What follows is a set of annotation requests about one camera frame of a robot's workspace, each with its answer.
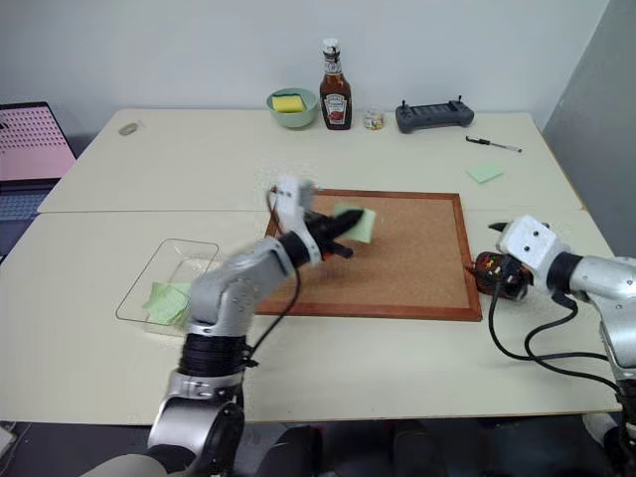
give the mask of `bottle label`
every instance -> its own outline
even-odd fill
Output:
[[[325,96],[325,108],[330,124],[344,124],[347,114],[347,99],[342,94],[327,94]]]
[[[342,66],[340,61],[326,59],[325,60],[325,73],[327,75],[339,75],[342,72]]]

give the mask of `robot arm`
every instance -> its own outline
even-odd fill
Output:
[[[636,441],[636,260],[571,253],[569,246],[530,216],[504,228],[497,243],[533,274],[543,293],[572,294],[598,311],[600,336],[625,412],[625,430]]]
[[[311,212],[313,184],[284,178],[276,187],[283,234],[256,243],[193,282],[189,326],[179,367],[148,438],[146,455],[121,456],[86,474],[158,477],[225,474],[242,435],[242,380],[254,366],[246,334],[254,310],[306,263],[353,251],[334,242],[362,211],[336,218]]]

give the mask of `laptop screen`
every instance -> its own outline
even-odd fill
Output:
[[[45,102],[0,105],[0,182],[59,179],[74,162]]]

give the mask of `laptop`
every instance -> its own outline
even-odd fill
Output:
[[[76,160],[49,105],[0,105],[0,223],[29,221]]]

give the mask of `cork board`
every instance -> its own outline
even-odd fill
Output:
[[[480,321],[458,194],[321,191],[314,210],[331,215],[346,203],[376,211],[373,240],[340,239],[354,257],[332,256],[299,269],[302,288],[289,315]],[[266,233],[275,234],[270,220]],[[291,299],[289,280],[257,313],[278,314]]]

